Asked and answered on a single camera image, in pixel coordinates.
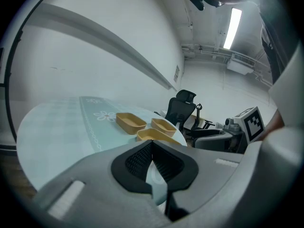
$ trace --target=chair headrest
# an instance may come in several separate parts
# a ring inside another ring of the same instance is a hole
[[[194,94],[193,92],[190,92],[188,90],[184,90],[182,89],[181,91],[179,91],[176,94],[176,98],[184,101],[184,102],[189,102],[189,103],[193,103],[193,98],[196,96],[196,94]]]

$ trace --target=ceiling light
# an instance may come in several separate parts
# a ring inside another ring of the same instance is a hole
[[[237,29],[238,29],[239,22],[241,20],[241,16],[242,16],[242,11],[241,10],[232,9],[230,25],[229,25],[225,45],[224,45],[225,49],[230,49],[231,48],[232,42],[233,42],[234,37],[236,36],[236,33],[237,33]]]

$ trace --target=checkered tablecloth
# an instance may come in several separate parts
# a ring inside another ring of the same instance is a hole
[[[97,97],[71,97],[40,104],[23,119],[17,139],[17,153],[24,173],[39,190],[80,159],[136,141],[115,122],[116,113],[129,112],[151,128],[148,110]],[[173,139],[187,146],[177,130]],[[153,186],[164,181],[152,166],[147,180]]]

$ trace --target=white cube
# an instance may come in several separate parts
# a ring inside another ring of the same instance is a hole
[[[239,124],[241,130],[245,132],[248,144],[254,142],[265,130],[262,116],[257,106],[243,111],[233,119],[233,122]]]

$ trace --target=rectangular container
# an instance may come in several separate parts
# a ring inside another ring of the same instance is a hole
[[[163,119],[152,118],[151,127],[161,131],[169,137],[173,137],[176,132],[176,128]]]
[[[134,135],[146,127],[147,123],[132,113],[117,113],[116,123],[128,134]]]
[[[180,144],[168,135],[154,128],[144,129],[137,132],[137,141],[142,140],[164,140],[170,143]]]

